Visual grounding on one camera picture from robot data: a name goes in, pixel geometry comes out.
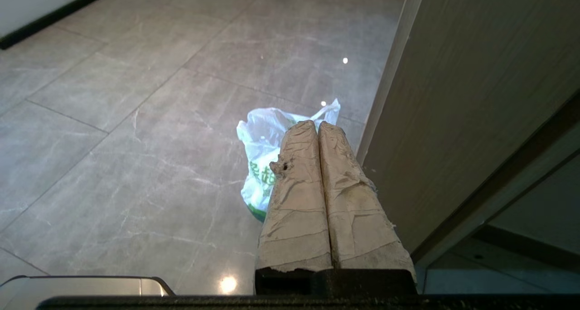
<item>white plastic bag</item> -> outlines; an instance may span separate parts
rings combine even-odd
[[[248,113],[248,122],[240,121],[237,132],[248,156],[248,177],[242,189],[242,198],[252,214],[264,221],[270,194],[276,176],[270,169],[270,162],[278,160],[284,134],[299,121],[313,120],[316,130],[322,121],[336,125],[340,103],[335,99],[315,115],[290,114],[278,108],[256,108]]]

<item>floor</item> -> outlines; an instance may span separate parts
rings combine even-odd
[[[474,238],[460,242],[418,273],[423,294],[580,293],[580,274]]]
[[[261,223],[237,123],[336,97],[356,149],[403,2],[98,0],[1,51],[0,281],[251,294]]]

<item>baseboard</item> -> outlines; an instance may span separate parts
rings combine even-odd
[[[485,225],[473,237],[545,264],[580,273],[579,255],[545,244],[544,242],[539,242],[532,238],[491,225]]]
[[[95,2],[96,0],[73,0],[69,4],[62,6],[61,8],[57,9],[56,11],[52,11],[51,13],[44,15],[40,19],[33,21],[25,25],[24,27],[17,29],[10,34],[0,38],[0,48],[7,49],[10,48],[12,45],[25,40],[26,38],[30,37],[31,35],[41,31],[42,29],[52,25],[56,21],[66,17],[74,13],[75,11],[84,8],[85,6]]]

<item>plastic bag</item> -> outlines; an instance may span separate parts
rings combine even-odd
[[[238,123],[238,139],[244,143],[249,171],[242,198],[257,219],[264,221],[266,217],[270,194],[276,182],[270,162],[278,160],[286,131],[299,121],[306,120],[313,120],[316,130],[322,121],[336,125],[339,111],[338,99],[310,117],[290,114],[273,107],[256,108],[248,113],[248,122]]]

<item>paper-wrapped object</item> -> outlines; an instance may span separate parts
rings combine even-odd
[[[354,158],[344,131],[322,122],[319,148],[334,267],[406,269],[415,279],[411,257],[387,219],[373,183]]]
[[[270,168],[276,183],[259,238],[256,268],[332,268],[319,142],[312,121],[298,122],[286,132],[278,161]]]

